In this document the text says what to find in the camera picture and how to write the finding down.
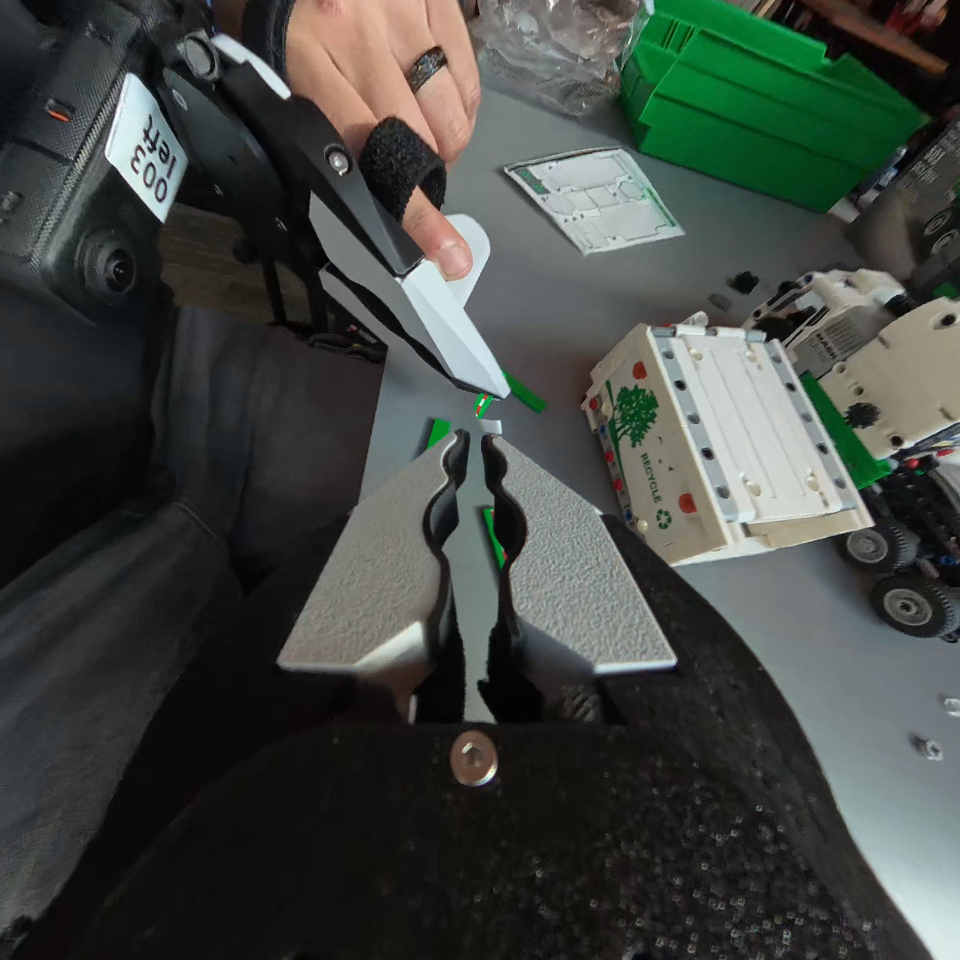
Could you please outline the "small green plastic bin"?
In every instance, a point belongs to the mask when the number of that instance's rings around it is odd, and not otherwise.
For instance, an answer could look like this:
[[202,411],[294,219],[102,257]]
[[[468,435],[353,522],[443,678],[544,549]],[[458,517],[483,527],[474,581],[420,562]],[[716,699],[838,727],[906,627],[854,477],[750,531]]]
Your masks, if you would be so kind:
[[638,85],[655,86],[699,34],[732,43],[801,71],[827,61],[823,42],[720,1],[662,1],[646,22],[629,59],[621,64],[620,99]]

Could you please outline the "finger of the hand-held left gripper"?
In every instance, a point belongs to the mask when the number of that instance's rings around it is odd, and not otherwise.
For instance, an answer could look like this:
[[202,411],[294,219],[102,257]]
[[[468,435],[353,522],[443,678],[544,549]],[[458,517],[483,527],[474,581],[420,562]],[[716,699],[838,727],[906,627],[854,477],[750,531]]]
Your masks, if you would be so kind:
[[419,266],[393,279],[383,296],[349,278],[335,266],[319,276],[337,295],[348,294],[360,313],[407,345],[431,370],[465,392],[487,391],[487,344],[431,266]]
[[461,390],[498,399],[510,395],[498,360],[467,313],[467,301],[491,252],[480,222],[463,213],[445,217],[472,254],[467,276],[447,281],[428,260],[402,278],[393,277],[318,198],[311,198],[309,216],[331,259],[319,278],[352,324],[389,342],[407,344]]

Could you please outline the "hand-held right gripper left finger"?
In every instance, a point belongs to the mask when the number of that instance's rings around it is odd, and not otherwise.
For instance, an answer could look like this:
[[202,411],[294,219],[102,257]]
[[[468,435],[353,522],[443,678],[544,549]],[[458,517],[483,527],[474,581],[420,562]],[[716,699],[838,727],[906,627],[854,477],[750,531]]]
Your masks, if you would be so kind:
[[275,660],[390,690],[400,714],[459,722],[466,668],[444,545],[470,435],[437,440],[351,512]]

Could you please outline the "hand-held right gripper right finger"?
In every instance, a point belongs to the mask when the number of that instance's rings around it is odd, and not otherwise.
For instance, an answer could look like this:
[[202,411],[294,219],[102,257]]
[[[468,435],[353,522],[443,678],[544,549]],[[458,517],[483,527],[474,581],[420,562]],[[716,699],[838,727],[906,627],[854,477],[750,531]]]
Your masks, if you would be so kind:
[[501,436],[483,438],[496,533],[498,624],[526,679],[599,679],[678,665],[604,515]]

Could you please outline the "black cardboard box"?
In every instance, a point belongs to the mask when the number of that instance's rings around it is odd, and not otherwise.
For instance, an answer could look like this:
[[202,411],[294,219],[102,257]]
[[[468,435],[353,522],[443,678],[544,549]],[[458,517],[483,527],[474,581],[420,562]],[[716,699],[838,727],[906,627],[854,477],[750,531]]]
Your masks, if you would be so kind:
[[864,266],[919,300],[958,299],[959,118],[925,145],[846,229]]

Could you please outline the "white toy recycling truck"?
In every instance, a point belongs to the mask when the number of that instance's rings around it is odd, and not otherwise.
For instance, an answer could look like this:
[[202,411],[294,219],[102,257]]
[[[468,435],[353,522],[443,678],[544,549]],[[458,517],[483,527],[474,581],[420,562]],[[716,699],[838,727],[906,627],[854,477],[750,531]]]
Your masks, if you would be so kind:
[[890,274],[809,271],[743,323],[781,344],[870,515],[832,542],[914,639],[959,636],[958,294],[919,303]]

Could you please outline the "lego sticker sheet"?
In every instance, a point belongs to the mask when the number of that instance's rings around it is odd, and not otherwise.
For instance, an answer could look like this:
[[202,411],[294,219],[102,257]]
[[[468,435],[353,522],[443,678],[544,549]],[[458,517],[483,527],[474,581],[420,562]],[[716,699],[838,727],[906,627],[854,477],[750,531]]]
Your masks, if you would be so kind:
[[552,155],[502,171],[584,256],[686,234],[623,148]]

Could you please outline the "person's dark trousers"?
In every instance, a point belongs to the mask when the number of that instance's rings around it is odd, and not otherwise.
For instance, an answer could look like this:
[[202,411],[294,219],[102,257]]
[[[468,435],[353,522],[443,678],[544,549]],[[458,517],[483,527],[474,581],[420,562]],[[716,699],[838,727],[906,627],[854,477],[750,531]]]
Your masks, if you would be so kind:
[[121,783],[198,648],[357,502],[384,363],[203,309],[2,295],[2,956],[70,948],[176,771]]

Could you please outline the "large green plastic bin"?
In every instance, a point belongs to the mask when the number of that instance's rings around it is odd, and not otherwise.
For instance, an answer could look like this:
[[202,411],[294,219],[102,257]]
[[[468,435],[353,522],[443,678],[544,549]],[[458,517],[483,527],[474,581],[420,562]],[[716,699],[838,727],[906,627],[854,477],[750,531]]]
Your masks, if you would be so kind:
[[621,103],[642,154],[819,211],[928,122],[852,57],[807,72],[704,32]]

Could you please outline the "clear plastic bag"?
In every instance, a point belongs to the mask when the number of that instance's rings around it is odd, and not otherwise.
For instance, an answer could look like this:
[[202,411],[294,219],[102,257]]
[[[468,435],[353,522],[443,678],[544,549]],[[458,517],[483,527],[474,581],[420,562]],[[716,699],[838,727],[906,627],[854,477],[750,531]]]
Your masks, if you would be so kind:
[[469,27],[482,79],[571,117],[617,99],[653,1],[479,1]]

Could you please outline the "person's left hand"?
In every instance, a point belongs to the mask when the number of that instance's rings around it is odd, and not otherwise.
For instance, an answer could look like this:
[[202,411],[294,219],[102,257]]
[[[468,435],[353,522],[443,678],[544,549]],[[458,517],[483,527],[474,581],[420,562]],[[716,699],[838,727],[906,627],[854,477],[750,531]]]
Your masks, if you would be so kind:
[[388,117],[445,165],[472,139],[482,88],[460,2],[296,2],[286,69],[288,87],[319,107],[356,158]]

